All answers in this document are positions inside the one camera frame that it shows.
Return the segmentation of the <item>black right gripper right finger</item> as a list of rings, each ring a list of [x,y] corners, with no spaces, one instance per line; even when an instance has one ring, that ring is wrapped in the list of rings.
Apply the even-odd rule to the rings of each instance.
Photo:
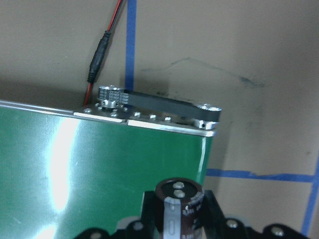
[[[211,190],[205,190],[201,223],[207,239],[223,239],[225,216]]]

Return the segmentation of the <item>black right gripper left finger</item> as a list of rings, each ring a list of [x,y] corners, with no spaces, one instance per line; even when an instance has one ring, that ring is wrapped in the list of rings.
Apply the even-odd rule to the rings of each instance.
[[[141,219],[147,239],[160,239],[160,223],[162,206],[158,208],[159,200],[154,191],[145,191],[143,194]]]

